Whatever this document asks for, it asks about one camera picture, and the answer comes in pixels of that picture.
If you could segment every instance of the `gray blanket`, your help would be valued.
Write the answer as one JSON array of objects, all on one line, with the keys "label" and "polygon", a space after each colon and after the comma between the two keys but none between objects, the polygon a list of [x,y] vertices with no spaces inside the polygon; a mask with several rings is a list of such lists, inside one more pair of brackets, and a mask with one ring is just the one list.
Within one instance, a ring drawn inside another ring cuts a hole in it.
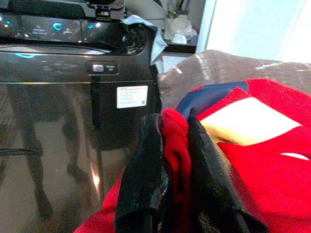
[{"label": "gray blanket", "polygon": [[158,75],[163,108],[173,108],[191,89],[213,83],[267,78],[311,94],[311,64],[239,57],[207,50]]}]

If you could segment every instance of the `washing machine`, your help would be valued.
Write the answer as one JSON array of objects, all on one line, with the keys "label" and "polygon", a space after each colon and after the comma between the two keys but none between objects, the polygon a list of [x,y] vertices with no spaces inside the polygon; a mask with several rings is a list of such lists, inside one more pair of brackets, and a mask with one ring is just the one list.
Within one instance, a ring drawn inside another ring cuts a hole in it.
[{"label": "washing machine", "polygon": [[0,232],[72,232],[160,111],[155,32],[111,2],[17,2],[0,3]]}]

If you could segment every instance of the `navy blue fabric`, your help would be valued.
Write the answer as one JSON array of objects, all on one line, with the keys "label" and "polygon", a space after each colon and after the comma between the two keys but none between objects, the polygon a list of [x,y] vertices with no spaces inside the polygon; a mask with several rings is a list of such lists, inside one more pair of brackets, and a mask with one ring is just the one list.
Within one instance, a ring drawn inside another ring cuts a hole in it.
[{"label": "navy blue fabric", "polygon": [[236,87],[248,92],[248,85],[246,82],[205,85],[196,91],[189,92],[180,101],[176,111],[188,120],[189,117],[195,117],[221,101]]}]

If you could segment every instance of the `label sticker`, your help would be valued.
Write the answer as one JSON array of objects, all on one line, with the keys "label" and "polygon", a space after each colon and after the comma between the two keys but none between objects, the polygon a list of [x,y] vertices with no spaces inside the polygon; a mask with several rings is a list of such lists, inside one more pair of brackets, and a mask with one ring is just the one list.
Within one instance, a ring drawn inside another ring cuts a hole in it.
[{"label": "label sticker", "polygon": [[120,86],[117,88],[117,108],[147,105],[148,86]]}]

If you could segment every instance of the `red fabric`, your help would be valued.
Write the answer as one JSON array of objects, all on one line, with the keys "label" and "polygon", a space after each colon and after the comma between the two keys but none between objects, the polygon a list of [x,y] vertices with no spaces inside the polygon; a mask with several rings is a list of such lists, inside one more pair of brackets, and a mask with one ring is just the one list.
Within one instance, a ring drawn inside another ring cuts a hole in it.
[{"label": "red fabric", "polygon": [[311,161],[282,155],[297,153],[311,159],[311,97],[266,79],[247,83],[248,93],[236,88],[198,118],[255,97],[303,125],[251,146],[218,145],[232,164],[233,183],[246,207],[271,233],[311,233]]},{"label": "red fabric", "polygon": [[171,165],[173,201],[176,207],[174,233],[190,232],[191,159],[188,152],[188,124],[173,109],[163,111],[164,157]]},{"label": "red fabric", "polygon": [[118,204],[119,191],[121,186],[122,174],[107,193],[103,202],[103,209],[92,215],[74,233],[115,233],[113,226],[115,212]]}]

